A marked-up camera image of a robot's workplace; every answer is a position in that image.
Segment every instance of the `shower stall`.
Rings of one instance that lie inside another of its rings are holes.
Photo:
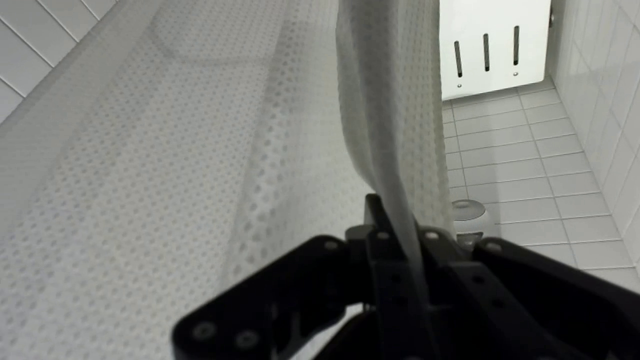
[[[173,358],[371,191],[640,291],[640,2],[349,2],[0,2],[0,360]]]

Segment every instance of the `tiled floor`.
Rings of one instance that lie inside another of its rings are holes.
[[[489,205],[507,239],[640,290],[553,84],[444,106],[453,198]]]

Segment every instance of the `bathroom wall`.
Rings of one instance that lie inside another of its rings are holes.
[[[0,0],[0,123],[119,0]]]
[[[559,0],[550,71],[603,194],[640,261],[640,2]]]

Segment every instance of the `white tiled wall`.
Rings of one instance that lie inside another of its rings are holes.
[[[616,212],[550,82],[447,104],[444,128],[455,199],[484,202],[507,239],[640,291]]]
[[[632,261],[640,264],[640,2],[560,0],[553,77]]]
[[[0,2],[0,123],[116,0]]]

